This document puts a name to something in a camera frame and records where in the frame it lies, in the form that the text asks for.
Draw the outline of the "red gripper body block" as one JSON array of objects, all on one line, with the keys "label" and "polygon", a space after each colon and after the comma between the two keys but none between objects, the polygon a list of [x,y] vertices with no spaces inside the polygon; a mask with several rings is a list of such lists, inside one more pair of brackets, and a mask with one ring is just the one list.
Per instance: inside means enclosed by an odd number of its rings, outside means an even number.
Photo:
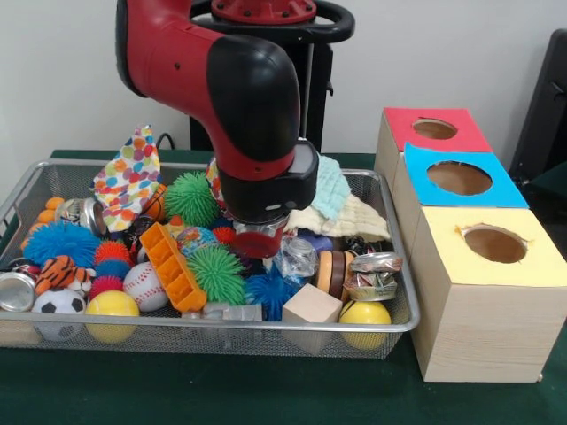
[{"label": "red gripper body block", "polygon": [[235,221],[234,248],[240,254],[251,259],[274,257],[280,249],[286,224],[286,221],[261,225]]}]

